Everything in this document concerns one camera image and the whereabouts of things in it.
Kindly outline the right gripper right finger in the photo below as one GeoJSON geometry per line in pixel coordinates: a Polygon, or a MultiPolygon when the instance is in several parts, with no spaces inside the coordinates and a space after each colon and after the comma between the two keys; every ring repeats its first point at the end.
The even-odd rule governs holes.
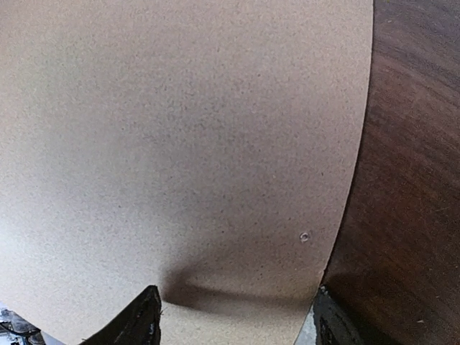
{"type": "Polygon", "coordinates": [[[313,300],[316,343],[320,345],[359,345],[363,339],[344,309],[326,286],[320,286],[313,300]]]}

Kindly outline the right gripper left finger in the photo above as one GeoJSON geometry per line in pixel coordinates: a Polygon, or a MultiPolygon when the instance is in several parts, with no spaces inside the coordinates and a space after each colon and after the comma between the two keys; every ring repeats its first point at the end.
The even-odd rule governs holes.
{"type": "Polygon", "coordinates": [[[81,344],[159,345],[161,311],[159,290],[156,285],[149,285],[112,321],[81,344]]]}

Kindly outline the brown backing board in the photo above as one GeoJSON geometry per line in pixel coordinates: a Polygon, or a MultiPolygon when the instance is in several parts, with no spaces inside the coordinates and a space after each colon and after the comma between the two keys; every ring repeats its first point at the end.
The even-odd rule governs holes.
{"type": "Polygon", "coordinates": [[[344,213],[371,1],[3,1],[1,301],[66,344],[293,344],[344,213]]]}

